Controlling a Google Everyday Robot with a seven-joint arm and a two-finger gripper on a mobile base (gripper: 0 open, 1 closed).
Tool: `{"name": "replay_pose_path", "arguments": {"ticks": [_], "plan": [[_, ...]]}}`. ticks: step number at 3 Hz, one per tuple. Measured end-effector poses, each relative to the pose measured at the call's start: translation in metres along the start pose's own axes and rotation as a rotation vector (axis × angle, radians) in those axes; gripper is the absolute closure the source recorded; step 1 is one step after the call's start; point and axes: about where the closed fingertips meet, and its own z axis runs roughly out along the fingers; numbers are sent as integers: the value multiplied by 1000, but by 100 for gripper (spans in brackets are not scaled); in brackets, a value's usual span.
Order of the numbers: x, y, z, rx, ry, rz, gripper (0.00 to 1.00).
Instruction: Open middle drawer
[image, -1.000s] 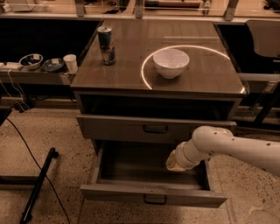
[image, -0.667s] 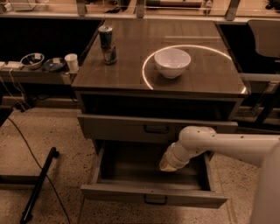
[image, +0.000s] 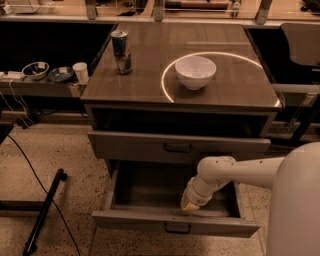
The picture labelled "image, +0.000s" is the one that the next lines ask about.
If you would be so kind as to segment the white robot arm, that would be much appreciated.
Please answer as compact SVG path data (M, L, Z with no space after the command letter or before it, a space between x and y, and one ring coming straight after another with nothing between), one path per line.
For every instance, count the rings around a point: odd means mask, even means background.
M266 256L320 256L319 142L302 145L285 157L205 157L187 184L181 209L199 209L230 182L272 191Z

